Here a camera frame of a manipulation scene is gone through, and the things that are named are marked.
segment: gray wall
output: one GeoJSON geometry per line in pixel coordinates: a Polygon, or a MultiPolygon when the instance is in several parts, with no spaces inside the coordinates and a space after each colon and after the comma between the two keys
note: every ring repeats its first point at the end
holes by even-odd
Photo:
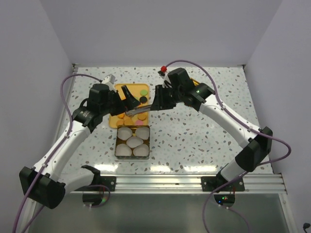
{"type": "Polygon", "coordinates": [[[0,1],[0,32],[0,231],[8,233],[23,196],[18,173],[51,146],[71,65],[38,0],[0,1]]]}
{"type": "Polygon", "coordinates": [[[281,0],[41,0],[83,65],[246,64],[281,0]]]}
{"type": "MultiPolygon", "coordinates": [[[[274,165],[282,172],[298,227],[311,222],[311,1],[283,0],[246,66],[246,77],[262,125],[293,148],[274,165]]],[[[286,147],[274,143],[272,156],[286,147]]]]}

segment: orange tray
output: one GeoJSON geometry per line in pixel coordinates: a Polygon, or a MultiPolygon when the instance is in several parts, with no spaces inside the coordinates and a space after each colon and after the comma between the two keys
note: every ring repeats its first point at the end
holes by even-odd
{"type": "MultiPolygon", "coordinates": [[[[131,94],[134,97],[136,97],[138,100],[142,96],[140,94],[140,91],[141,90],[147,90],[148,94],[145,96],[147,98],[147,102],[146,103],[142,103],[141,106],[149,104],[149,86],[147,84],[144,84],[144,83],[119,83],[119,84],[116,84],[115,85],[115,89],[118,90],[118,93],[120,95],[121,100],[125,99],[125,96],[124,96],[123,91],[121,89],[121,87],[123,85],[126,85],[128,90],[131,92],[131,94]]],[[[146,113],[146,114],[147,114],[146,119],[142,121],[143,125],[148,125],[149,114],[148,113],[146,113]]],[[[135,122],[138,120],[138,116],[135,115],[135,116],[131,117],[131,119],[132,119],[132,121],[133,121],[133,123],[135,125],[135,122]]],[[[122,119],[118,118],[118,116],[110,116],[109,117],[109,126],[111,128],[113,128],[113,129],[116,129],[118,120],[122,120],[122,119]]]]}

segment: speckled tabletop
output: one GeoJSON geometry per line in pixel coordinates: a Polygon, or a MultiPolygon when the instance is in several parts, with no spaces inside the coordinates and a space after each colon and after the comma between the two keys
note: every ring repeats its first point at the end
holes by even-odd
{"type": "MultiPolygon", "coordinates": [[[[197,68],[186,67],[188,74],[210,86],[197,68]]],[[[248,121],[259,124],[242,67],[207,67],[226,104],[248,121]]],[[[116,76],[116,83],[146,83],[150,102],[155,85],[162,84],[158,67],[79,67],[77,73],[104,78],[116,76]]],[[[71,111],[88,96],[95,81],[77,77],[69,99],[71,111]]],[[[178,104],[172,110],[151,112],[150,157],[148,160],[118,160],[114,156],[117,131],[108,126],[109,116],[83,142],[68,161],[63,173],[69,174],[84,164],[105,174],[216,174],[241,151],[234,139],[209,117],[178,104]]],[[[61,131],[68,123],[66,116],[61,131]]],[[[255,174],[272,174],[270,165],[258,167],[255,174]]]]}

